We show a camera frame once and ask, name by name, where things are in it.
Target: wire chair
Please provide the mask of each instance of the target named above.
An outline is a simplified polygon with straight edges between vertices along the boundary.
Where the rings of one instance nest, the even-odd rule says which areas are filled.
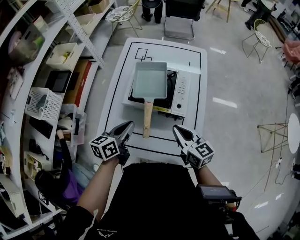
[[[243,51],[244,51],[246,57],[248,58],[251,55],[251,53],[253,52],[253,50],[255,50],[256,53],[257,53],[258,59],[259,59],[259,63],[261,63],[263,61],[263,58],[266,55],[267,50],[270,47],[272,47],[271,42],[267,39],[267,37],[265,35],[263,35],[261,33],[262,30],[263,30],[264,33],[269,33],[268,38],[270,37],[272,39],[272,43],[273,43],[274,37],[273,37],[272,30],[271,30],[270,26],[262,19],[256,19],[255,20],[255,22],[254,22],[254,33],[242,41],[242,47],[243,47]],[[250,54],[247,55],[246,52],[245,52],[245,49],[244,49],[244,41],[247,40],[248,38],[252,37],[253,35],[256,36],[257,42],[253,45],[253,49],[250,52]],[[262,59],[260,59],[258,51],[256,50],[256,46],[259,43],[266,47],[266,51],[264,52],[264,54],[262,56]]]
[[[108,22],[112,23],[112,43],[115,45],[124,45],[124,44],[117,44],[114,42],[113,36],[114,34],[118,31],[118,30],[123,30],[123,29],[133,29],[135,31],[135,34],[137,37],[139,37],[137,35],[136,30],[143,30],[142,26],[140,25],[139,21],[137,20],[137,18],[135,17],[135,11],[139,5],[140,0],[137,0],[133,5],[131,6],[121,6],[121,7],[117,7],[114,10],[112,10],[111,12],[108,13],[108,15],[106,16],[105,20]],[[137,23],[139,24],[139,28],[136,28],[132,25],[131,23],[131,18],[134,17],[135,20],[137,21]],[[125,27],[125,28],[121,28],[118,29],[118,25],[121,25],[123,22],[129,22],[131,27]]]

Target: stool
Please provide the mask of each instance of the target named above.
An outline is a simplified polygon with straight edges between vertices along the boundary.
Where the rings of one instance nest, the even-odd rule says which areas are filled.
[[[226,22],[228,22],[228,20],[229,20],[229,15],[230,15],[230,4],[231,4],[231,0],[228,0],[228,1],[229,1],[228,9],[227,9],[226,7],[220,5],[220,2],[221,2],[222,0],[219,0],[219,2],[217,2],[217,4],[215,4],[216,1],[217,1],[217,0],[214,0],[214,1],[212,2],[212,4],[209,6],[209,8],[206,10],[205,13],[207,13],[207,12],[211,9],[211,7],[214,7],[214,10],[213,10],[213,11],[215,11],[216,8],[217,8],[217,9],[220,9],[220,10],[223,10],[223,11],[225,11],[225,12],[227,13],[227,21],[226,21]]]
[[[266,147],[268,146],[268,143],[269,143],[272,135],[274,134],[273,147],[266,150],[266,147],[263,149],[263,146],[262,146],[262,151],[261,151],[262,153],[268,152],[271,150],[275,150],[277,148],[280,148],[281,146],[284,147],[286,145],[289,145],[289,149],[292,154],[296,153],[296,151],[298,150],[299,143],[300,143],[300,123],[299,123],[299,119],[296,114],[292,113],[290,115],[289,121],[286,123],[273,123],[273,124],[258,125],[257,128],[259,130],[263,129],[265,131],[268,131],[271,134],[269,137],[269,140],[266,144]],[[285,128],[287,128],[287,134],[285,134],[285,133],[281,134],[278,132],[281,129],[283,129],[285,132]],[[281,143],[275,145],[276,135],[281,136],[282,141],[281,141]]]

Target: frying pan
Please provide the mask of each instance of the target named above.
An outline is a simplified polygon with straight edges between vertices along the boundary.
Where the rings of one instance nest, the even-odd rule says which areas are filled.
[[[149,138],[153,101],[167,97],[167,63],[137,62],[132,96],[145,100],[142,136]]]

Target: pan handle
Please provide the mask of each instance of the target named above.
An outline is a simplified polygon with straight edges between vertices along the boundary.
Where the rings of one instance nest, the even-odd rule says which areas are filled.
[[[153,108],[153,102],[145,101],[144,130],[142,132],[143,138],[149,138],[152,108]]]

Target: chair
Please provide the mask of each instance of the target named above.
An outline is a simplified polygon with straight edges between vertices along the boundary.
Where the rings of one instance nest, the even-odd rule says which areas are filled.
[[[268,40],[268,38],[271,39],[271,41],[273,43],[273,33],[272,33],[272,30],[269,27],[269,25],[264,20],[262,20],[262,19],[256,19],[256,21],[254,22],[254,31],[255,32],[251,36],[247,37],[246,39],[244,39],[242,41],[242,47],[243,47],[243,51],[244,51],[244,53],[245,53],[245,55],[246,55],[247,58],[251,55],[251,53],[253,52],[253,50],[255,50],[256,53],[257,53],[258,59],[259,59],[259,63],[261,63],[263,61],[264,56],[266,55],[267,50],[270,47],[272,47],[271,42]],[[255,43],[253,45],[253,49],[252,49],[251,53],[249,55],[247,55],[246,52],[245,52],[244,44],[243,43],[244,43],[245,40],[247,40],[248,38],[252,37],[253,35],[256,36],[257,43]],[[264,47],[266,47],[266,51],[264,52],[264,54],[262,56],[262,59],[260,59],[258,51],[256,50],[256,46],[259,43],[261,45],[263,45]]]
[[[300,62],[300,41],[286,40],[282,46],[283,53],[285,54],[285,67],[289,61],[292,62],[291,69],[294,64]]]
[[[112,42],[115,44],[115,45],[124,45],[124,44],[117,44],[113,41],[113,25],[114,23],[117,24],[116,26],[116,31],[115,33],[118,31],[118,30],[123,30],[123,29],[133,29],[134,31],[135,30],[143,30],[143,28],[141,27],[139,21],[137,20],[137,18],[135,17],[135,11],[137,9],[137,6],[139,5],[139,2],[140,0],[137,0],[133,5],[131,6],[120,6],[120,7],[117,7],[115,8],[114,10],[110,11],[107,16],[105,17],[105,20],[108,21],[108,22],[111,22],[112,23]],[[137,21],[137,23],[139,24],[139,28],[135,28],[132,23],[130,22],[130,19],[134,17],[135,20]],[[121,28],[121,29],[118,29],[118,25],[121,25],[123,22],[129,22],[131,27],[126,27],[126,28]]]
[[[228,20],[229,20],[229,15],[230,15],[230,4],[231,4],[231,0],[228,0],[228,1],[229,1],[229,3],[228,3],[228,8],[226,8],[226,7],[222,6],[222,5],[220,5],[220,2],[221,2],[222,0],[219,0],[219,2],[217,2],[217,4],[215,4],[216,1],[217,1],[217,0],[214,0],[214,1],[212,2],[212,4],[209,6],[209,8],[206,10],[205,13],[207,13],[207,12],[211,9],[211,7],[213,6],[213,7],[214,7],[214,10],[213,10],[213,11],[215,11],[215,9],[217,8],[217,9],[222,10],[222,11],[225,11],[225,12],[227,13],[227,21],[226,21],[226,22],[228,22]]]
[[[200,12],[203,9],[203,4],[205,0],[164,0],[165,2],[165,36],[169,38],[180,38],[185,40],[193,40],[195,38],[193,31],[194,21],[200,19]],[[191,37],[182,37],[176,35],[167,35],[166,31],[169,31],[172,23],[176,23],[176,29],[184,29],[189,33]]]

